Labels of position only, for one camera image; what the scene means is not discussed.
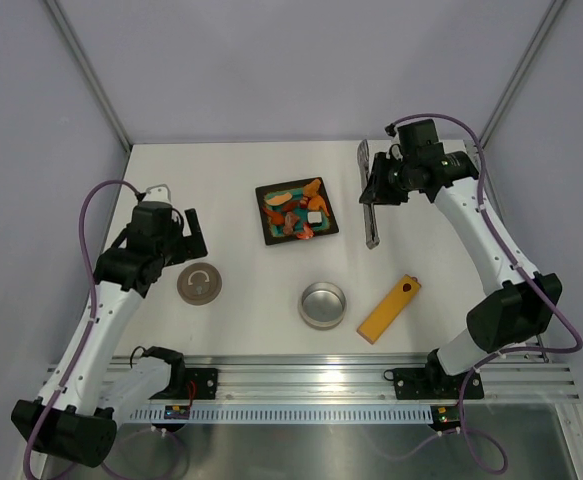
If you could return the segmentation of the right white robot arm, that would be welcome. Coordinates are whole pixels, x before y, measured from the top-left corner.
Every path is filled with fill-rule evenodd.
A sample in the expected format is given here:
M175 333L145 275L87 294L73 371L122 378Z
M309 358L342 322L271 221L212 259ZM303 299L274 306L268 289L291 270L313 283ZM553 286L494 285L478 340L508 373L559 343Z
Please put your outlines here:
M484 172L470 155L449 151L432 118L386 129L390 147L375 155L367 141L357 147L366 245L380 243L375 209L399 206L413 192L423 194L445 216L469 254L485 297L466 315L466 328L431 351L424 366L393 370L399 399L483 398L476 372L491 354L544 333L554 315L562 284L541 274L517 248L484 191Z

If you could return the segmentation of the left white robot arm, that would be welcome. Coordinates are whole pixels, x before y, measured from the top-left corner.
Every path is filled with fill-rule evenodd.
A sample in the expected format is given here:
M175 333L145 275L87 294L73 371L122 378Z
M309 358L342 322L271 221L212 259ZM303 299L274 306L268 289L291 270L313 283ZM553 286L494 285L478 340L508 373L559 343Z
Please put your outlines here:
M23 470L34 476L39 452L88 467L103 463L119 426L155 395L191 391L183 354L152 347L126 379L103 392L102 381L127 324L164 269L204 258L208 250L197 212L143 200L91 275L82 319L52 377L32 401L20 400L11 421L26 441Z

